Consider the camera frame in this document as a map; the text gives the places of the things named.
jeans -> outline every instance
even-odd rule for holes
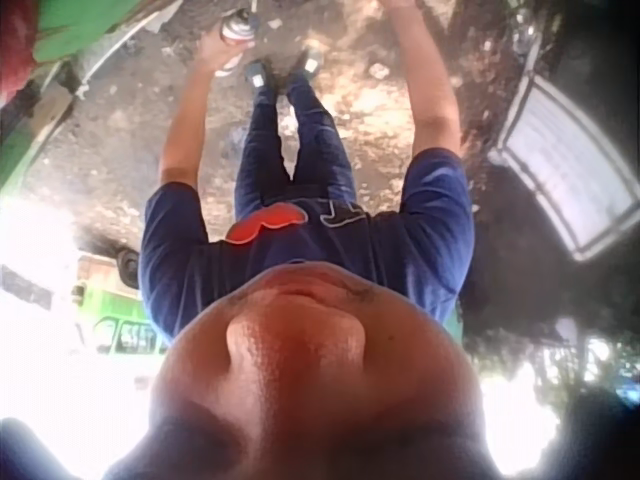
[[[278,201],[326,198],[356,203],[351,164],[331,114],[304,75],[293,74],[287,98],[296,112],[300,151],[293,179],[284,168],[277,93],[257,91],[235,189],[236,220]]]

